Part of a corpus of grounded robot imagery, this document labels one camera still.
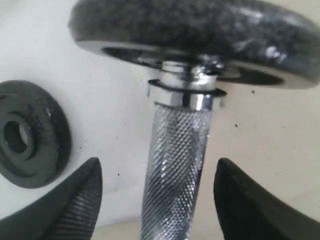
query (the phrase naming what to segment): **black weight plate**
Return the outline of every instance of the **black weight plate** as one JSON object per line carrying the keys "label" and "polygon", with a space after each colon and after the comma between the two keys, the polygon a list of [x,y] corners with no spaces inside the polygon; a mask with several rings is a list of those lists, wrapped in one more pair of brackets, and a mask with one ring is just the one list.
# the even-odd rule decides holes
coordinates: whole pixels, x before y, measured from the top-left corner
{"label": "black weight plate", "polygon": [[71,150],[67,119],[45,90],[27,81],[0,84],[0,173],[23,188],[52,182]]}
{"label": "black weight plate", "polygon": [[241,72],[221,81],[293,89],[320,81],[318,26],[258,0],[80,0],[69,26],[82,48],[153,68],[218,55]]}

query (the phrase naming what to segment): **dumbbell handle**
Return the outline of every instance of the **dumbbell handle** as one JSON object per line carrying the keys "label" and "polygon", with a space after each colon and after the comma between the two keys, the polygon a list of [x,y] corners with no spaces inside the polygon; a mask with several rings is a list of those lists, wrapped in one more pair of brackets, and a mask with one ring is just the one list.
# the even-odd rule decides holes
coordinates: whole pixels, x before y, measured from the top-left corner
{"label": "dumbbell handle", "polygon": [[212,111],[155,104],[141,240],[185,240],[193,222]]}

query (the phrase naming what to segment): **plate center hole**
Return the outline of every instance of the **plate center hole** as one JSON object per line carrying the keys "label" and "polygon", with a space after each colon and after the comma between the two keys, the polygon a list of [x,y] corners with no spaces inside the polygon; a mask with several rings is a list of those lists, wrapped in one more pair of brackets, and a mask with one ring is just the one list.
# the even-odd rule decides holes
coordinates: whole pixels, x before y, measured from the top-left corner
{"label": "plate center hole", "polygon": [[4,139],[9,148],[18,153],[23,153],[28,146],[28,137],[25,128],[16,121],[9,121],[4,126]]}

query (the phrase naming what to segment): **small weight plate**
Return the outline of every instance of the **small weight plate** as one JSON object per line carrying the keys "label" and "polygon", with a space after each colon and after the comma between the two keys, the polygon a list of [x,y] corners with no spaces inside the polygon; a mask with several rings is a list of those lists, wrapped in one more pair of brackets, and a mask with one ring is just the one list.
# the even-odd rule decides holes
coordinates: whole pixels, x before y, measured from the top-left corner
{"label": "small weight plate", "polygon": [[0,173],[23,188],[52,182],[71,150],[67,119],[39,86],[22,80],[0,83]]}
{"label": "small weight plate", "polygon": [[219,56],[240,77],[218,80],[305,89],[320,82],[320,28],[258,0],[80,0],[69,23],[80,47],[159,69]]}

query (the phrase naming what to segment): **dumbbell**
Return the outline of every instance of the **dumbbell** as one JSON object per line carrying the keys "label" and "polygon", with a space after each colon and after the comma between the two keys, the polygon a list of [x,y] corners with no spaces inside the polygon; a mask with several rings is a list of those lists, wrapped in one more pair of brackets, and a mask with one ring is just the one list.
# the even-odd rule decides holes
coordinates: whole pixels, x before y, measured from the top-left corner
{"label": "dumbbell", "polygon": [[257,0],[80,0],[81,48],[158,69],[140,239],[188,239],[217,81],[308,89],[320,81],[320,29]]}

